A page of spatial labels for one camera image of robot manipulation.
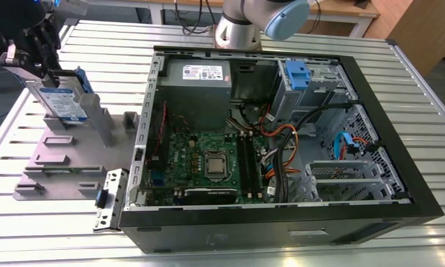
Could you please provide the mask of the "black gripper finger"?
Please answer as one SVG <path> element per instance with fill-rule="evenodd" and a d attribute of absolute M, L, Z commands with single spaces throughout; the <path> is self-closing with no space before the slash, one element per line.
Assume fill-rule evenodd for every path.
<path fill-rule="evenodd" d="M 32 39 L 24 41 L 24 49 L 20 49 L 19 43 L 9 39 L 8 49 L 0 56 L 0 65 L 35 83 L 43 83 L 47 77 L 43 67 L 43 45 L 40 40 Z"/>
<path fill-rule="evenodd" d="M 61 70 L 57 51 L 61 49 L 61 41 L 57 30 L 57 21 L 52 12 L 48 12 L 43 21 L 27 29 L 25 52 L 27 62 L 31 64 L 31 73 L 44 80 L 45 85 L 59 85 L 59 78 L 53 70 Z"/>

